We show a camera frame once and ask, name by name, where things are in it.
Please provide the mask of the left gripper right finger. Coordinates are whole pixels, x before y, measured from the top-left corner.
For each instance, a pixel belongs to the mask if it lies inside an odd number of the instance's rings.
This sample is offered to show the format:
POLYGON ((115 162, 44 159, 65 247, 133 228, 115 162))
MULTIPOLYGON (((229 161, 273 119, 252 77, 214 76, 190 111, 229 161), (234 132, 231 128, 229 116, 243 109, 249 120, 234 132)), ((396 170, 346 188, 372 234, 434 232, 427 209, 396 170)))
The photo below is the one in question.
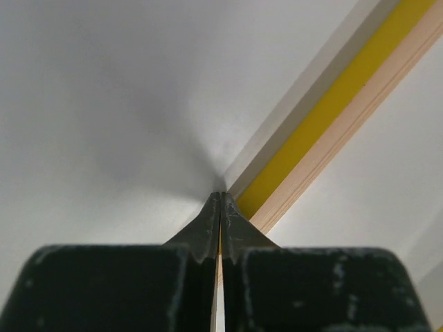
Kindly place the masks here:
POLYGON ((413 283, 381 248, 282 248, 221 195, 227 331, 430 331, 413 283))

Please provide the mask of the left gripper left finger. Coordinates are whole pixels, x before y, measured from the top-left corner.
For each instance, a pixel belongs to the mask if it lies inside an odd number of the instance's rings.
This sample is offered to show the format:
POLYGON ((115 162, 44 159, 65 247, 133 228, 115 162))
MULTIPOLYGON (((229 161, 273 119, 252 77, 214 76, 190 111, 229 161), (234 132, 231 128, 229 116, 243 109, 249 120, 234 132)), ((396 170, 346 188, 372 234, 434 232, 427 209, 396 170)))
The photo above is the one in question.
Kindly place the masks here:
POLYGON ((56 245, 24 264, 2 331, 214 331, 221 195, 162 245, 56 245))

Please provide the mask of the yellow wooden picture frame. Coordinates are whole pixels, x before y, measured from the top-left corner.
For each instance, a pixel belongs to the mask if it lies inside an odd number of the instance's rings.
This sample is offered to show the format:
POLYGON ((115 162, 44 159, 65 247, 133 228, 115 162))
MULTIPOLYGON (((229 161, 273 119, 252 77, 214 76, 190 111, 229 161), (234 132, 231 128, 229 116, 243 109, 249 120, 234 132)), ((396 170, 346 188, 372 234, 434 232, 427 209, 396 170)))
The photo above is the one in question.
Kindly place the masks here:
POLYGON ((239 197, 285 246, 442 261, 442 2, 401 1, 239 197))

